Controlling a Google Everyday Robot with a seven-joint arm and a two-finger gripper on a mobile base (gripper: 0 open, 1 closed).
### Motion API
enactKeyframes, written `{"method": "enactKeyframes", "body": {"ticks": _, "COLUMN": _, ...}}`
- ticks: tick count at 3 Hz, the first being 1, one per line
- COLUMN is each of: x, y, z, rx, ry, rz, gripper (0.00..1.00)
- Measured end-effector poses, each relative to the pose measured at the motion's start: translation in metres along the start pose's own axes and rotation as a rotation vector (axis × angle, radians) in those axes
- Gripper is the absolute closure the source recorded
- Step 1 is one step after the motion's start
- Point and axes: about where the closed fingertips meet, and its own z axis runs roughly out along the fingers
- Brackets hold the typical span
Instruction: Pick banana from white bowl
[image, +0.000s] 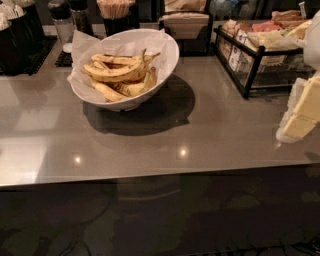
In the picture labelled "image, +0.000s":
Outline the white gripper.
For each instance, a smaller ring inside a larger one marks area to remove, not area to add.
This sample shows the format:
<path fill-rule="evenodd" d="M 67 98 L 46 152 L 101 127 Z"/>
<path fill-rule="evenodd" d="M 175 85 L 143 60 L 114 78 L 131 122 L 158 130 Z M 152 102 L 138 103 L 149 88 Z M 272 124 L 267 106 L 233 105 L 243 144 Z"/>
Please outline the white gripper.
<path fill-rule="evenodd" d="M 320 10 L 306 31 L 304 62 L 320 70 Z M 276 132 L 276 139 L 295 143 L 308 135 L 320 122 L 320 77 L 297 78 L 289 96 L 288 109 Z"/>

